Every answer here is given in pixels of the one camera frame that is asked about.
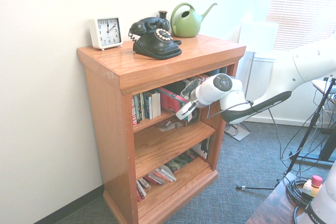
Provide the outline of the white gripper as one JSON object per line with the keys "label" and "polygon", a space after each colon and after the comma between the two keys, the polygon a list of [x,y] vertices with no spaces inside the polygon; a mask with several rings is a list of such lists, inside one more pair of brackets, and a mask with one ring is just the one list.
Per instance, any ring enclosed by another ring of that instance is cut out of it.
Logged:
{"label": "white gripper", "polygon": [[187,120],[188,122],[197,121],[199,118],[199,108],[195,102],[188,102],[177,111],[176,116],[179,120]]}

